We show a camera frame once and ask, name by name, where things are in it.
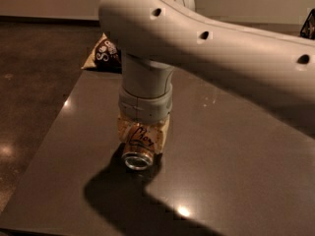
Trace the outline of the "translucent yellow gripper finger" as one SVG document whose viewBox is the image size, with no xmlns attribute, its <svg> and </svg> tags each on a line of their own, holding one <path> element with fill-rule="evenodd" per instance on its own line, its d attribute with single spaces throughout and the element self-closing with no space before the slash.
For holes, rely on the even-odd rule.
<svg viewBox="0 0 315 236">
<path fill-rule="evenodd" d="M 117 118 L 117 130 L 118 130 L 118 138 L 122 143 L 125 143 L 128 136 L 130 129 L 133 127 L 135 122 L 120 113 Z"/>
<path fill-rule="evenodd" d="M 169 128 L 169 115 L 153 125 L 155 154 L 163 151 Z"/>
</svg>

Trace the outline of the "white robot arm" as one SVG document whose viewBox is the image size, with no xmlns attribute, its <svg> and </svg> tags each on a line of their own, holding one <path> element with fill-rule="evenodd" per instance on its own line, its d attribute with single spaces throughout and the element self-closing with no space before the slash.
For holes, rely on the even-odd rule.
<svg viewBox="0 0 315 236">
<path fill-rule="evenodd" d="M 315 43 L 203 17 L 174 0 L 100 0 L 99 23 L 122 51 L 119 108 L 155 124 L 168 112 L 173 65 L 242 95 L 288 125 L 315 133 Z"/>
</svg>

